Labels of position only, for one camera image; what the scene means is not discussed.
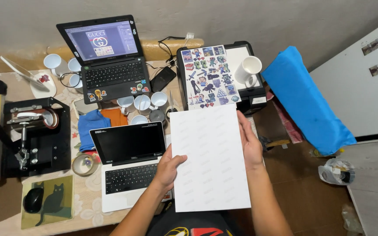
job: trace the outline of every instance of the white laptop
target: white laptop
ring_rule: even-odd
[[[131,208],[165,152],[161,122],[90,130],[102,161],[102,212]],[[164,201],[171,198],[171,193]]]

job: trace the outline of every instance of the laptop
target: laptop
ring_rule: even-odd
[[[56,27],[81,64],[85,104],[151,90],[132,15],[57,24]]]
[[[102,162],[102,212],[131,208],[165,152],[160,121],[90,130]]]

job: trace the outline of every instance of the laptop screen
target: laptop screen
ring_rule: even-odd
[[[162,156],[165,152],[161,122],[91,130],[103,164]]]
[[[138,53],[129,21],[65,29],[83,61]]]

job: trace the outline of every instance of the person's left hand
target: person's left hand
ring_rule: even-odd
[[[151,183],[158,184],[167,191],[171,190],[173,188],[174,178],[177,174],[176,167],[186,161],[187,158],[186,155],[177,155],[171,158],[171,145],[169,145],[157,165],[157,172]]]

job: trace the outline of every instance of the touchpad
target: touchpad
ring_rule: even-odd
[[[138,201],[139,197],[144,191],[134,192],[126,195],[126,204],[128,206],[133,206]]]

